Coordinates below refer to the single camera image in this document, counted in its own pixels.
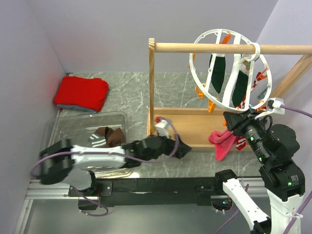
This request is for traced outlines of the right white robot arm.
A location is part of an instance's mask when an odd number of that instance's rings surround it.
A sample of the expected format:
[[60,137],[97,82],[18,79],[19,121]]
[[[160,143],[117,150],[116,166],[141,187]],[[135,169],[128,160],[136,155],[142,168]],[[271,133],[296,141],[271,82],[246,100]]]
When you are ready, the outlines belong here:
[[299,150],[295,131],[284,124],[270,123],[270,115],[249,109],[242,113],[224,112],[227,129],[245,137],[256,158],[270,199],[271,215],[263,212],[242,188],[232,170],[215,174],[214,190],[228,195],[248,222],[252,234],[299,234],[302,211],[312,196],[304,198],[305,176],[292,157]]

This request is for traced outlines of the white round clip hanger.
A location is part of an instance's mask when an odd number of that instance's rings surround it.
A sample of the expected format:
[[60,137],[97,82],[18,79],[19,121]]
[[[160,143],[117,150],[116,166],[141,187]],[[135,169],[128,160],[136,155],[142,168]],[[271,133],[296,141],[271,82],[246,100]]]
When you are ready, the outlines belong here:
[[[216,54],[218,53],[212,53],[210,56],[208,63],[208,73],[205,82],[201,82],[196,73],[194,65],[196,54],[191,53],[189,55],[189,68],[191,71],[191,75],[196,83],[196,86],[199,87],[199,89],[204,93],[205,97],[207,97],[208,100],[209,99],[212,100],[216,104],[216,106],[223,108],[227,111],[244,112],[250,108],[256,111],[265,111],[267,109],[265,103],[267,102],[271,94],[273,81],[269,65],[265,57],[260,53],[259,44],[251,42],[248,38],[246,38],[245,36],[241,35],[238,32],[226,29],[213,29],[206,31],[197,37],[195,43],[198,44],[206,36],[212,35],[215,36],[216,44],[226,45],[227,43],[229,43],[231,45],[252,45],[256,48],[256,52],[253,55],[243,53],[234,54],[231,72],[229,74],[225,72],[223,85],[221,88],[221,92],[219,94],[215,91],[211,83],[211,76],[215,64],[215,57]],[[246,97],[245,106],[243,109],[234,107],[232,103],[232,95],[239,70],[243,71],[245,74],[249,76],[247,91],[245,95]],[[252,95],[252,92],[250,90],[252,83],[256,78],[258,78],[258,83],[262,80],[267,82],[265,88],[267,89],[267,92],[265,97],[262,100],[259,100],[258,104],[253,105],[250,103]]]

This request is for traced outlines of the pink sock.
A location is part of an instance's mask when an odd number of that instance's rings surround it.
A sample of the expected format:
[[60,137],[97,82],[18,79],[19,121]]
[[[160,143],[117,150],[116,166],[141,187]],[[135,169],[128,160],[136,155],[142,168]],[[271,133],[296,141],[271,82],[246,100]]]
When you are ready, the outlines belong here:
[[222,161],[229,153],[232,146],[236,144],[237,137],[228,130],[224,132],[214,131],[208,137],[208,141],[214,145],[216,160]]

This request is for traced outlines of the brown striped-cuff sock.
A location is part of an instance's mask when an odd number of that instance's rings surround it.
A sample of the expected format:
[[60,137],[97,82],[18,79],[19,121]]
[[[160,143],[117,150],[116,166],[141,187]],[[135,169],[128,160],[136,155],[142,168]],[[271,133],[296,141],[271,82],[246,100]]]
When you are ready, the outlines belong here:
[[106,146],[106,143],[107,143],[106,130],[107,129],[108,129],[107,127],[100,127],[89,136],[88,141],[91,143],[93,148]]

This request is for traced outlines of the red white striped sock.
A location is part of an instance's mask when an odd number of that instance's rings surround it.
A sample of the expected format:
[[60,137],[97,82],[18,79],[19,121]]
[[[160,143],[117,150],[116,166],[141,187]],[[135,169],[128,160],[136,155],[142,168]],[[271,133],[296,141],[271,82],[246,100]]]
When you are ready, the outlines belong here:
[[254,90],[254,88],[257,86],[257,84],[258,84],[258,78],[256,78],[254,81],[253,81],[253,83],[252,83],[252,86],[251,86],[251,92]]

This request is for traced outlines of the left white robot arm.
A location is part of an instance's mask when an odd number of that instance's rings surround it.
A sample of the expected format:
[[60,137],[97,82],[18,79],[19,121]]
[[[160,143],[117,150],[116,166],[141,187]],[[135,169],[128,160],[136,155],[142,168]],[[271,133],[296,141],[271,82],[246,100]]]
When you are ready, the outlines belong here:
[[180,138],[156,135],[112,148],[83,147],[65,139],[42,150],[30,174],[44,185],[63,182],[91,196],[98,189],[94,168],[134,168],[158,163],[161,155],[181,159],[190,151]]

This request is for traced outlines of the dark green sock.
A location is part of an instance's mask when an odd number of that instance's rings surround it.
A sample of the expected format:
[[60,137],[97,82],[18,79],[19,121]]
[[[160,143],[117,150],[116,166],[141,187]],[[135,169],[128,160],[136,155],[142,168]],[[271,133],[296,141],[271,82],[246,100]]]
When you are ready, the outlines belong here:
[[214,67],[212,70],[211,83],[215,91],[219,94],[223,85],[226,70],[225,54],[216,54]]
[[239,70],[232,95],[232,103],[234,107],[238,107],[246,95],[248,78],[249,76],[247,74]]

